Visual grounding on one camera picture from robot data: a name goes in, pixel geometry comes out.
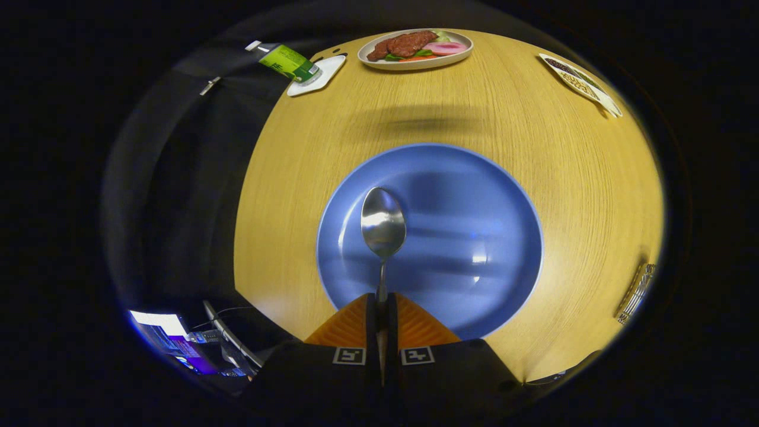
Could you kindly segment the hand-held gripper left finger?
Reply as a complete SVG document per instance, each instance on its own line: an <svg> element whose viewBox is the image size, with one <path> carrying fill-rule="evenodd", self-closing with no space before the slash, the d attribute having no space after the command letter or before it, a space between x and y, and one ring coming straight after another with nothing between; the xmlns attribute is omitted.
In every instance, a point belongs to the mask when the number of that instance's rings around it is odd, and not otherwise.
<svg viewBox="0 0 759 427"><path fill-rule="evenodd" d="M303 342L278 346L246 389L266 426L371 426L381 405L376 298L361 295Z"/></svg>

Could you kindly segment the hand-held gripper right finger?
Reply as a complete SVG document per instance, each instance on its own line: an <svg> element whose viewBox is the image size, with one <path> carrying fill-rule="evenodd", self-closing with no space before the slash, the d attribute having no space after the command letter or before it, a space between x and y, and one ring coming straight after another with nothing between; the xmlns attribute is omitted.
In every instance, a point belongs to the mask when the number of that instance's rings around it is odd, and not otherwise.
<svg viewBox="0 0 759 427"><path fill-rule="evenodd" d="M482 339L460 339L410 298L387 300L384 398L394 426L499 426L522 382Z"/></svg>

